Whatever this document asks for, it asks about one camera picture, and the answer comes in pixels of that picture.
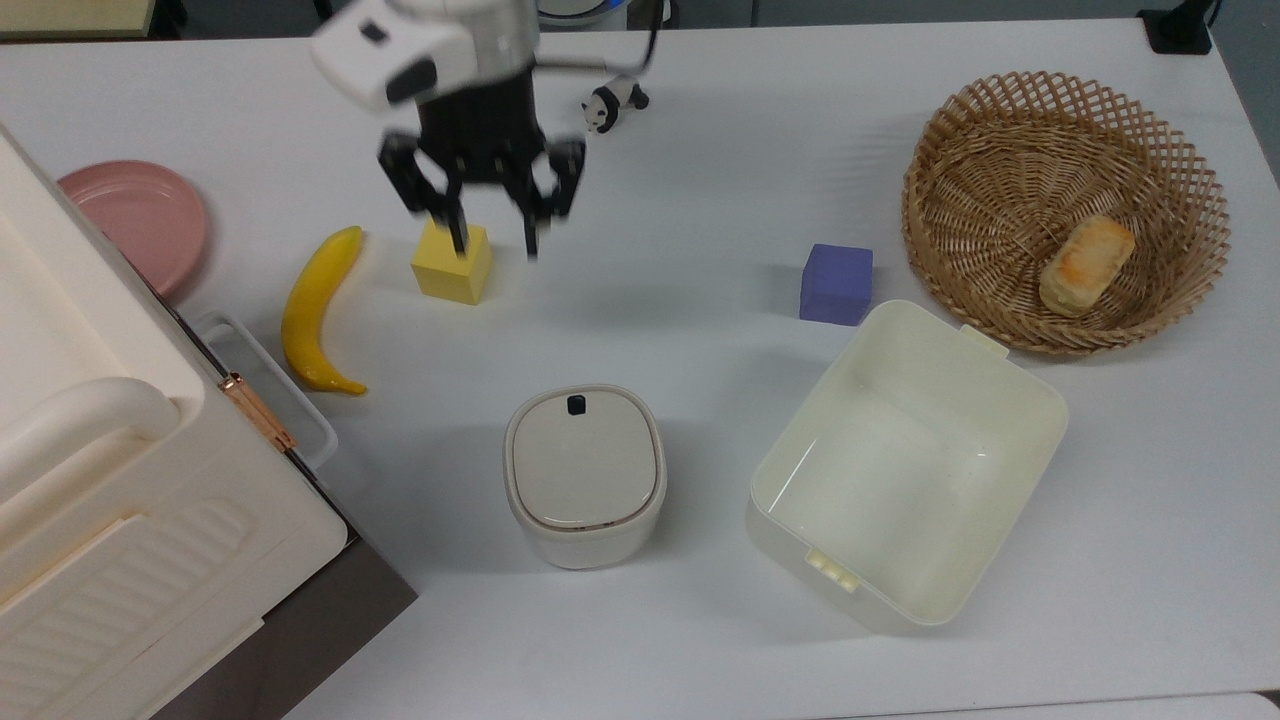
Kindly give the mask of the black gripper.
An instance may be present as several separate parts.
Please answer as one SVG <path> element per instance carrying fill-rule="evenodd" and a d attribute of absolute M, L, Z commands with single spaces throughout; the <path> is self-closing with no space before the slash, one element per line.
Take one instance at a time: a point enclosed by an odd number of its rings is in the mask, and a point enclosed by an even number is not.
<path fill-rule="evenodd" d="M 429 214 L 448 229 L 454 254 L 465 258 L 468 231 L 460 200 L 466 184 L 498 184 L 512 193 L 524 222 L 529 260 L 539 258 L 541 229 L 570 214 L 585 168 L 584 136 L 545 138 L 538 124 L 534 64 L 488 85 L 417 102 L 419 138 L 387 131 L 378 163 L 412 214 Z M 438 190 L 419 165 L 422 151 L 445 177 Z M 552 187 L 543 192 L 535 165 L 547 160 Z"/>

